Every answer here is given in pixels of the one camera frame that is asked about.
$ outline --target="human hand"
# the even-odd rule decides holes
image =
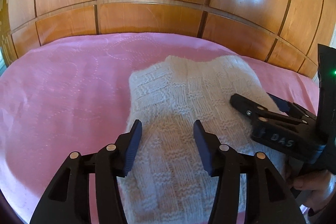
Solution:
[[[286,179],[290,187],[301,191],[312,191],[303,205],[311,208],[315,213],[322,210],[329,203],[336,191],[336,178],[327,170],[291,178],[290,169],[287,168]]]

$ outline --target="knit texture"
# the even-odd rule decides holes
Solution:
[[[239,93],[273,112],[279,110],[258,77],[238,56],[194,62],[168,56],[162,63],[134,72],[129,79],[131,110],[143,131],[133,169],[118,178],[130,224],[207,221],[218,178],[204,171],[193,138],[200,119],[207,132],[237,152],[263,151],[283,173],[285,156],[250,139],[249,120],[230,105]],[[246,179],[241,176],[239,211],[245,209]]]

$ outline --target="pink bedspread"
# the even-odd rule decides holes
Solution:
[[[97,152],[124,133],[133,71],[168,55],[209,61],[234,54],[206,40],[159,33],[68,37],[30,51],[0,78],[0,188],[8,202],[29,222],[70,152]],[[311,79],[242,58],[267,92],[317,111],[319,89]]]

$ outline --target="screw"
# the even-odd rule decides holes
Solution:
[[[107,151],[114,151],[116,150],[116,146],[114,144],[109,144],[107,147],[106,147],[106,150]]]
[[[222,151],[228,151],[230,149],[230,147],[226,144],[221,144],[219,146],[219,149],[222,150]]]
[[[76,158],[78,158],[78,156],[79,156],[79,153],[78,153],[78,152],[72,152],[72,153],[70,154],[70,158],[71,158],[71,159],[76,159]]]
[[[257,158],[263,160],[263,159],[266,158],[266,155],[265,155],[263,152],[258,152],[258,153],[257,153]]]

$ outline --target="finger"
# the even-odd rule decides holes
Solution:
[[[292,167],[289,164],[285,165],[285,179],[288,179],[292,174]]]
[[[293,187],[297,190],[323,190],[332,180],[333,175],[329,171],[316,171],[295,178]]]
[[[324,191],[313,191],[308,197],[307,201],[303,203],[308,208],[312,208],[314,212],[322,210],[332,199],[335,194],[334,185],[330,185]]]
[[[293,187],[293,179],[292,178],[288,178],[286,180],[287,186],[291,189]]]

